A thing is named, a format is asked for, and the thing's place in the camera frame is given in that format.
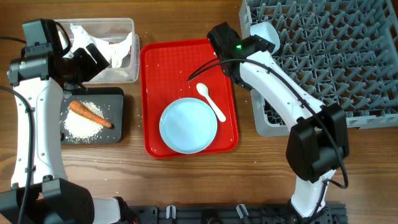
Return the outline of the white plastic spoon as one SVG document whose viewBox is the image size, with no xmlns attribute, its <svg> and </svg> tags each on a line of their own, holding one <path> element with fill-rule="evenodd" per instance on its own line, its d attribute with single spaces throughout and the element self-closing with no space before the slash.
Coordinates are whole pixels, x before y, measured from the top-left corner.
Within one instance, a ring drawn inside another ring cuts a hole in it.
<svg viewBox="0 0 398 224">
<path fill-rule="evenodd" d="M 198 93 L 201 96 L 203 96 L 208 101 L 210 107 L 215 112 L 215 115 L 219 119 L 219 121 L 220 122 L 225 122 L 226 121 L 226 116 L 218 108 L 218 106 L 215 104 L 215 102 L 211 99 L 208 87 L 205 84 L 203 84 L 203 83 L 197 83 L 196 88 L 197 88 Z"/>
</svg>

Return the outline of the light blue bowl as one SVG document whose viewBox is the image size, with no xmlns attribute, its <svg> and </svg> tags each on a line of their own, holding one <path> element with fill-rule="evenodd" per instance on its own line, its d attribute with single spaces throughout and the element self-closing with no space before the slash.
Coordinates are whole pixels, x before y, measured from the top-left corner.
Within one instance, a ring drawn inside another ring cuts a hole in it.
<svg viewBox="0 0 398 224">
<path fill-rule="evenodd" d="M 275 45 L 273 51 L 271 52 L 274 55 L 280 48 L 280 39 L 279 35 L 274 28 L 274 26 L 269 22 L 260 22 L 258 24 L 254 24 L 250 28 L 251 35 L 258 35 L 263 39 L 271 42 Z"/>
</svg>

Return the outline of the white napkin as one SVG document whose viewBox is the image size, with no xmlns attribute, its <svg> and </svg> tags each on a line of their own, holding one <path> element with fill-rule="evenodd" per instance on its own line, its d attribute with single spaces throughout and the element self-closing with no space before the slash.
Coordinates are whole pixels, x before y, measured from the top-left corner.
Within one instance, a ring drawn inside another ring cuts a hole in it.
<svg viewBox="0 0 398 224">
<path fill-rule="evenodd" d="M 123 59 L 111 59 L 111 48 L 109 46 L 110 42 L 89 35 L 87 31 L 82 28 L 82 26 L 76 26 L 74 24 L 71 24 L 70 28 L 74 36 L 71 48 L 72 52 L 79 48 L 85 48 L 86 50 L 88 50 L 87 46 L 89 44 L 94 44 L 113 68 L 122 67 Z M 132 32 L 130 32 L 124 40 L 130 41 L 130 43 L 132 44 Z"/>
</svg>

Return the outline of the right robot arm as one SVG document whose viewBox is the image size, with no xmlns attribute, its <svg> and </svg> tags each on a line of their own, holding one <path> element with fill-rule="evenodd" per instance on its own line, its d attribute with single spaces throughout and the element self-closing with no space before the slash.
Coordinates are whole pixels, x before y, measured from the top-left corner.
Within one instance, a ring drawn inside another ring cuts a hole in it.
<svg viewBox="0 0 398 224">
<path fill-rule="evenodd" d="M 286 158 L 297 176 L 290 204 L 296 216 L 310 221 L 325 206 L 333 175 L 349 154 L 346 115 L 342 107 L 325 105 L 295 83 L 272 56 L 274 43 L 254 34 L 240 38 L 226 22 L 214 26 L 207 38 L 223 73 L 234 83 L 256 90 L 276 110 L 289 130 Z"/>
</svg>

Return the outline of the white rice pile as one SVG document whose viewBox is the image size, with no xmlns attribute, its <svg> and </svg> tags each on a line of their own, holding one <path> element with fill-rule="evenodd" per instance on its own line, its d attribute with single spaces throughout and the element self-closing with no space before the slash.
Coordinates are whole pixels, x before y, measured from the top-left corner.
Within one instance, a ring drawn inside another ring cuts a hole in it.
<svg viewBox="0 0 398 224">
<path fill-rule="evenodd" d="M 80 102 L 85 105 L 90 111 L 105 119 L 102 110 L 97 107 L 93 102 L 83 101 Z M 76 113 L 68 107 L 66 118 L 63 121 L 64 137 L 70 143 L 90 143 L 97 140 L 100 132 L 105 128 L 104 126 L 92 122 Z"/>
</svg>

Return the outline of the orange carrot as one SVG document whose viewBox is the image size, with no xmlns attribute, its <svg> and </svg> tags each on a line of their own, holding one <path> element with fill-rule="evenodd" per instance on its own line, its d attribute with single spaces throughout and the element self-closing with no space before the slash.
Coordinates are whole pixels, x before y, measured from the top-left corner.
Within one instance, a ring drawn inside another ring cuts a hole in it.
<svg viewBox="0 0 398 224">
<path fill-rule="evenodd" d="M 79 101 L 72 101 L 70 103 L 70 109 L 74 113 L 76 113 L 92 122 L 98 123 L 106 128 L 111 129 L 113 127 L 112 123 L 110 123 L 109 121 L 105 120 L 104 118 L 98 116 L 94 112 L 90 111 L 85 105 L 83 105 Z"/>
</svg>

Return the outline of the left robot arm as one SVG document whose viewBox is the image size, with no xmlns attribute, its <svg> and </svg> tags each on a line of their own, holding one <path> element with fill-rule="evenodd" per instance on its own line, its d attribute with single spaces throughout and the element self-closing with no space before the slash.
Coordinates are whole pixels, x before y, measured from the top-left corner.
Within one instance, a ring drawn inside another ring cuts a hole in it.
<svg viewBox="0 0 398 224">
<path fill-rule="evenodd" d="M 93 45 L 71 52 L 62 25 L 37 19 L 22 26 L 25 47 L 10 63 L 17 104 L 17 161 L 1 215 L 11 223 L 138 223 L 121 197 L 94 199 L 67 179 L 61 152 L 60 108 L 65 86 L 83 86 L 108 66 Z"/>
</svg>

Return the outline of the light blue plate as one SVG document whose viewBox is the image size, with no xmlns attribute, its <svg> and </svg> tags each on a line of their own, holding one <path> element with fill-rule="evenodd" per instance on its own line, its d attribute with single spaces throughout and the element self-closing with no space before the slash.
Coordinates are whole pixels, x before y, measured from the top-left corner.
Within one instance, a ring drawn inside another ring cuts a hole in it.
<svg viewBox="0 0 398 224">
<path fill-rule="evenodd" d="M 181 154 L 204 151 L 215 139 L 218 119 L 211 107 L 197 98 L 173 101 L 159 120 L 160 136 L 171 150 Z"/>
</svg>

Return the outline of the red strawberry wrapper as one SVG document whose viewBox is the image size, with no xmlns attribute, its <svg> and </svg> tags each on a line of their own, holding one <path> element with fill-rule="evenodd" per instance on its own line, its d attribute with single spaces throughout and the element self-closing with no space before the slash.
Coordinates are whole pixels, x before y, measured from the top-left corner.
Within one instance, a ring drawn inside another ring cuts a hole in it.
<svg viewBox="0 0 398 224">
<path fill-rule="evenodd" d="M 120 43 L 110 43 L 111 48 L 111 59 L 119 60 L 127 56 L 131 51 L 131 43 L 128 40 L 124 40 Z"/>
</svg>

